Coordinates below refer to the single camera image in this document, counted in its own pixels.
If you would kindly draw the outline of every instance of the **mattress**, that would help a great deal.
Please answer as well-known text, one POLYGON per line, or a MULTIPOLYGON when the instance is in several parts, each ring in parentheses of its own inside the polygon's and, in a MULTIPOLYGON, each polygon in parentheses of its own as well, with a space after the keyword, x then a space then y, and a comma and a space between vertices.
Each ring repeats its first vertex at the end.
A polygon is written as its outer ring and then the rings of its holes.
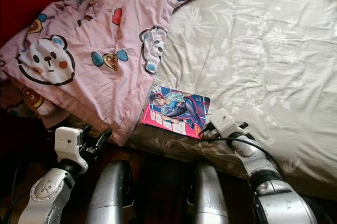
MULTIPOLYGON (((337 200, 337 0, 192 0, 168 31, 155 83, 210 97, 296 190, 337 200)), ((244 176, 224 142, 139 123, 126 145, 244 176)))

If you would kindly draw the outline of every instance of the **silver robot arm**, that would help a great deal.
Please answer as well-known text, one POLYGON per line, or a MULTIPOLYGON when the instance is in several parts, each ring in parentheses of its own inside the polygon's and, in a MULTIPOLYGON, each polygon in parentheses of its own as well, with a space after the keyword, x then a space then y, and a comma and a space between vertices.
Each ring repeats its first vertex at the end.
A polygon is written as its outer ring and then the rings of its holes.
POLYGON ((195 165, 195 224, 228 224, 227 207, 214 167, 206 162, 195 165))
POLYGON ((261 146, 243 130, 248 124, 236 126, 225 109, 212 114, 205 126, 204 139, 208 141, 230 138, 227 142, 241 160, 254 191, 255 221, 261 224, 317 224, 310 207, 295 190, 283 180, 281 170, 270 162, 261 146))
POLYGON ((132 174, 127 161, 115 161, 107 165, 89 203, 86 224, 123 224, 123 212, 135 218, 133 197, 130 193, 132 174))
POLYGON ((94 146, 83 142, 83 130, 60 127, 55 131, 55 151, 59 166, 52 168, 31 188, 29 203, 22 212, 19 224, 60 223, 62 210, 67 204, 74 179, 88 169, 88 162, 96 159, 111 135, 103 132, 94 146))

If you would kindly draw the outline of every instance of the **black cable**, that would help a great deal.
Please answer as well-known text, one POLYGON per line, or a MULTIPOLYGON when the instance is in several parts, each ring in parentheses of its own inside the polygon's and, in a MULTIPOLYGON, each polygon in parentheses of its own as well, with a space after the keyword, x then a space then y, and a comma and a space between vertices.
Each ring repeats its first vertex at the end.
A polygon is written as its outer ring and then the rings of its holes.
POLYGON ((9 215, 12 213, 12 208, 15 205, 15 203, 22 197, 24 196, 27 192, 29 192, 31 189, 28 188, 27 190, 25 190, 23 193, 21 193, 8 207, 8 209, 6 210, 5 216, 4 216, 4 224, 10 224, 10 220, 9 220, 9 215))
POLYGON ((239 139, 239 138, 231 138, 231 137, 226 137, 226 138, 217 138, 217 139, 213 139, 213 140, 202 140, 202 141, 207 141, 208 143, 214 142, 214 141, 240 141, 243 142, 245 144, 249 144, 253 147, 255 147, 256 149, 259 149, 260 151, 262 151, 263 153, 266 154, 266 156, 268 157, 268 159, 273 162, 277 168, 277 171, 279 172, 279 174, 281 175, 281 177, 284 179, 284 173, 283 170, 281 169, 280 164, 276 161, 276 159, 265 149, 263 149, 262 147, 250 142, 250 141, 246 141, 243 139, 239 139))
POLYGON ((332 219, 330 218, 330 216, 325 212, 322 217, 326 220, 326 223, 328 224, 333 224, 332 219))
MULTIPOLYGON (((13 203, 13 200, 14 200, 16 176, 17 176, 17 173, 19 171, 19 167, 21 165, 21 162, 22 162, 22 158, 19 159, 19 161, 16 165, 15 172, 14 172, 14 178, 13 178, 13 183, 12 183, 12 193, 11 193, 11 203, 13 203)), ((9 216, 8 216, 9 221, 11 221, 11 217, 12 217, 12 214, 10 213, 9 216)))

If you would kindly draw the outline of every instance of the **book cover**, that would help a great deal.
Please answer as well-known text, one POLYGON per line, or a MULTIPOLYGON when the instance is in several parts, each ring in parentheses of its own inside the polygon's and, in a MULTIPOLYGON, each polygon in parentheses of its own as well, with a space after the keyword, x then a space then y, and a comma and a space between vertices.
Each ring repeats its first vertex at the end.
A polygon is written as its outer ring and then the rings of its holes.
POLYGON ((210 99, 153 85, 141 122, 199 139, 210 99))

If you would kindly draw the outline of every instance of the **anime character illustration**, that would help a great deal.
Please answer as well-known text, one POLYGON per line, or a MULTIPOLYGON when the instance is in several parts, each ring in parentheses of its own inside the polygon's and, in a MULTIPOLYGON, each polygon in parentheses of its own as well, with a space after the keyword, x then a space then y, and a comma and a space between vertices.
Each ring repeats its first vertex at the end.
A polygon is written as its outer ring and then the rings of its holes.
POLYGON ((152 89, 142 122, 198 138, 210 99, 166 87, 152 89))
MULTIPOLYGON (((196 105, 193 99, 190 97, 191 94, 179 93, 172 91, 165 96, 161 93, 150 95, 150 104, 161 108, 161 118, 166 121, 171 121, 175 124, 181 122, 180 116, 190 115, 195 123, 203 128, 205 123, 201 120, 200 115, 197 113, 196 105)), ((184 120, 189 127, 194 129, 194 124, 191 119, 187 118, 184 120)))

